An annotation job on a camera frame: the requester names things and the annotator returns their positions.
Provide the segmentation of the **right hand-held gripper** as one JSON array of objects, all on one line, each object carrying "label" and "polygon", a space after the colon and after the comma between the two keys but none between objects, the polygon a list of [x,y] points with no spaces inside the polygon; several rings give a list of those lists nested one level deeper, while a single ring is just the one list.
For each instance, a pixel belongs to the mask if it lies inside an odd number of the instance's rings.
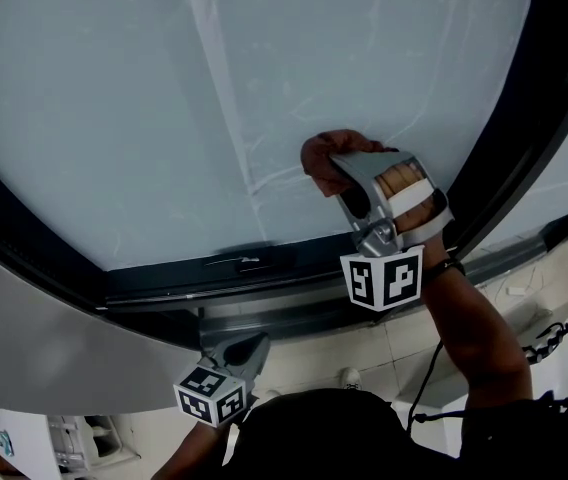
[{"label": "right hand-held gripper", "polygon": [[[337,196],[357,249],[340,258],[350,301],[384,312],[417,300],[424,243],[452,221],[446,195],[408,152],[335,154],[330,161],[351,183]],[[424,178],[388,199],[376,178],[398,164],[414,164]],[[395,214],[405,213],[431,195],[438,213],[422,226],[399,233]]]}]

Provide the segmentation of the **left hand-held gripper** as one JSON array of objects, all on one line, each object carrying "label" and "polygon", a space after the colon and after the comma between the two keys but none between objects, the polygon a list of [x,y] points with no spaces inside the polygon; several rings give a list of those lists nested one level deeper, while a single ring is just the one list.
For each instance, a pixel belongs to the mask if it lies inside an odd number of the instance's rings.
[{"label": "left hand-held gripper", "polygon": [[249,408],[255,378],[242,377],[215,363],[244,363],[245,371],[262,371],[271,348],[267,333],[236,336],[218,343],[174,383],[181,412],[211,427],[220,427]]}]

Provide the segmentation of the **person's right hand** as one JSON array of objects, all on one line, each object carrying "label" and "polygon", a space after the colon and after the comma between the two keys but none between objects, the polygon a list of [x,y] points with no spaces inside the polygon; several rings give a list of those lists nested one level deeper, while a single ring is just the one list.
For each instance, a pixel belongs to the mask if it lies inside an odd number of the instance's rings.
[{"label": "person's right hand", "polygon": [[[386,199],[395,196],[404,189],[418,183],[424,178],[421,171],[414,164],[398,164],[388,168],[383,174],[376,177]],[[395,214],[394,222],[399,233],[420,227],[438,213],[438,203],[433,195],[418,205],[408,209],[403,214]]]}]

